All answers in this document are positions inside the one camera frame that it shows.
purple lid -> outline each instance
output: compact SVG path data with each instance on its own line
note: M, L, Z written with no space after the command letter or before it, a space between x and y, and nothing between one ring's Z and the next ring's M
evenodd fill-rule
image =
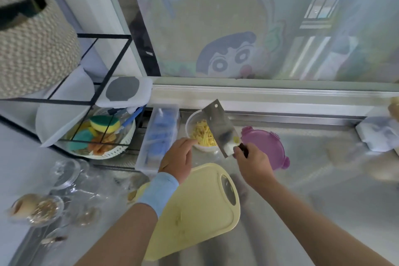
M255 144L264 152L269 157L273 170L278 168L286 169L290 166L290 159L285 156L284 147L277 134L246 126L241 131L241 140L244 144Z

cutting board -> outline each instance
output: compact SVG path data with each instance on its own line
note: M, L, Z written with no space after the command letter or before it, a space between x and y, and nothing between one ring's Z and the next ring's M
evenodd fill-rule
M148 184L138 191L140 197ZM169 199L144 257L155 261L233 229L240 218L237 189L215 163L195 167Z

cartoon face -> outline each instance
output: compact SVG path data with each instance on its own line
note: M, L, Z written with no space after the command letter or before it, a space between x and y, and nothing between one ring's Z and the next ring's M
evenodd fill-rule
M256 35L242 32L207 44L197 59L196 72L213 78L251 78Z

cartoon eye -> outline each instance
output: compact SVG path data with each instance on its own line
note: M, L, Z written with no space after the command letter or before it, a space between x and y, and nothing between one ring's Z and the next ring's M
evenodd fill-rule
M212 68L215 72L223 72L227 69L228 63L224 58L216 58L212 62Z
M234 60L236 63L241 64L249 58L249 54L250 54L249 49L246 48L244 50L239 51L236 54Z

woven hat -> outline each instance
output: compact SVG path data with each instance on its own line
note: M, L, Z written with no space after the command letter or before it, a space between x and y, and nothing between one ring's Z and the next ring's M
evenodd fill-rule
M0 0L8 6L17 0ZM0 31L0 99L47 88L66 77L80 61L80 44L55 0L17 26Z

